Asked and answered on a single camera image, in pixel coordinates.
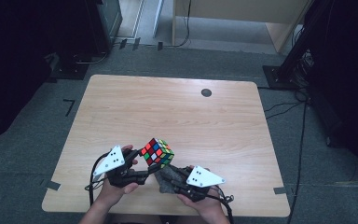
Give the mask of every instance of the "hand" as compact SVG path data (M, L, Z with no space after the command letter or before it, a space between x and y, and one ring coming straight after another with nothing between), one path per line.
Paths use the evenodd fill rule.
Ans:
M209 195L212 195L214 197L219 198L218 188L217 187L211 187L208 191ZM190 199L188 199L183 194L177 195L178 199L182 201L184 205L187 205L191 208L196 209L196 211L199 213L199 215L209 224L228 224L228 220L226 218L225 213L222 209L222 204L217 201L216 199L212 198L205 198L201 201L198 201L196 203L193 203Z
M132 145L124 146L121 150L124 151L126 149L131 150ZM132 164L137 164L137 160L133 160ZM80 220L81 224L97 224L103 223L110 208L117 204L120 201L121 197L124 194L129 194L138 188L138 184L130 183L124 188L117 188L115 186L111 186L108 179L103 181L103 188L101 189L100 194L95 200L92 207L86 213L85 216Z
M124 146L121 150L132 150L132 145ZM137 160L133 160L132 164L137 164ZM130 183L124 188L118 188L115 186L111 186L108 179L103 181L103 189L95 200L96 203L99 203L109 209L120 201L121 197L124 194L129 194L133 192L136 188L138 188L138 184Z

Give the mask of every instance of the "black stand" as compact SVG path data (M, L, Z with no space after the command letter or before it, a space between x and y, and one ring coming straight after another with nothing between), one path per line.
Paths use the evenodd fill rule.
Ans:
M281 66L265 66L263 65L264 75L267 78L268 85L271 89L298 89L292 82L292 74L296 68L296 64L302 55L306 52L312 37L312 32L320 25L322 14L327 10L332 0L322 1L315 9L310 17L310 23L305 27L292 50L287 55Z
M73 53L58 53L59 61L51 72L50 78L83 80L89 69L88 63L76 63Z
M87 63L63 63L58 61L51 78L83 80L89 65Z

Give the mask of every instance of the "floor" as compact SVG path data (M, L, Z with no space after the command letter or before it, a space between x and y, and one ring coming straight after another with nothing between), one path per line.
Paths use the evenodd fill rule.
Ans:
M156 36L153 37L158 0L121 0L123 23L117 39L127 38L131 42L134 38L141 38L141 44L163 42L164 46L171 46L172 2L164 1ZM176 24L175 44L178 45L186 37L186 18L176 17ZM190 35L183 48L277 54L264 22L190 18L188 24ZM298 25L294 34L301 27ZM291 48L292 41L289 40L281 54L287 55Z

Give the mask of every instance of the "wire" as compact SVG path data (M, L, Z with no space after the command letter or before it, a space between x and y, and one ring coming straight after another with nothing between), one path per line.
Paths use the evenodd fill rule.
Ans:
M307 102L308 101L308 95L305 92L301 91L301 90L302 89L295 91L295 97L299 102ZM305 97L305 99L303 99L303 100L300 99L298 97L299 94L301 94L303 97Z
M303 102L300 102L300 103L297 103L297 104L295 104L295 105L292 105L292 106L290 106L288 109L286 109L285 111L283 111L283 112L281 112L281 113L278 113L278 114L271 115L271 116L269 116L269 117L266 117L266 119L270 119L270 118L273 118L273 117L275 117L275 116L285 114L285 113L287 113L289 110L295 108L295 107L298 106L298 105L301 105L302 103L303 103Z
M97 182L93 182L92 179L93 179L93 174L94 174L94 171L95 171L95 168L97 167L98 165L98 162L100 162L101 159L105 158L109 153L105 153L103 154L102 156L100 156L100 158L98 158L98 160L94 163L94 165L92 166L92 170L91 170L91 175L89 177L89 185L85 187L85 190L88 190L89 191L89 206L92 206L92 204L94 203L94 190L97 189L97 187L100 187L100 186L96 186L95 188L93 187L93 184L95 183L100 183L101 181L97 181Z
M187 27L187 40L190 41L190 43L188 43L188 45L186 46L187 48L190 47L190 45L192 43L191 39L190 39L190 28L189 28L188 18L189 17L187 17L187 19L186 19L186 17L183 17L183 23Z
M300 150L298 153L298 170L297 170L297 182L296 182L296 189L294 192L294 199L292 202L292 206L290 207L290 214L287 219L287 224L290 224L292 221L293 212L295 210L296 201L297 201L297 194L298 194L298 188L300 185L300 178L301 178L301 162L302 162L302 151L303 151L303 145L304 145L304 131L305 131L305 117L307 112L307 104L304 104L304 111L303 111L303 120L302 120L302 130L301 130L301 140L300 140Z
M270 109L264 110L264 112L269 112L271 109L275 108L276 106L280 106L280 105L296 105L296 104L298 104L298 102L295 102L295 103L281 103L281 104L278 104L278 105L274 105Z
M188 25L188 22L189 22L189 19L190 19L190 9L191 9L191 0L188 2L187 24L185 23L185 26L186 26L186 29L187 29L187 35L186 35L184 41L182 42L182 44L173 46L174 48L182 47L187 42L187 40L190 38L190 27Z
M301 27L301 29L300 29L299 31L297 31L296 36L295 36L295 30L293 31L293 33L292 33L292 47L293 47L293 45L297 42L297 37L298 37L298 35L299 35L299 34L302 34L303 32L304 32L304 26Z
M105 59L105 58L106 58L106 55L107 55L107 52L104 54L104 56L103 56L100 60L95 61L95 62L88 62L88 63L76 62L76 63L82 63L82 64L94 64L94 63L100 63L101 61L103 61L103 59Z
M228 214L228 220L230 224L234 224L234 217L232 216L232 210L231 207L228 205L229 202L227 202L225 199L220 199L218 197L215 197L213 195L207 194L205 195L208 198L212 198L212 199L216 199L217 201L219 201L222 205L225 206L225 208L227 209L227 214Z

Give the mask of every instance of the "table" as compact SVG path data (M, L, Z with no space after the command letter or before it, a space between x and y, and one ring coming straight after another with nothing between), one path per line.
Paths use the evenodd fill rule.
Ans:
M286 195L274 192L283 183L253 82L108 75L89 81L52 177L62 186L47 190L43 209L86 212L84 187L97 158L114 145L144 147L152 137L170 145L173 165L200 165L225 178L234 216L288 216ZM139 158L136 170L146 167ZM160 194L153 175L111 212L196 215L175 195Z
M187 17L189 1L173 0L173 45L175 45L176 17ZM313 0L197 0L191 2L190 17L265 22L275 49L281 52L288 37L300 24L312 2ZM163 3L163 0L159 0L154 34Z

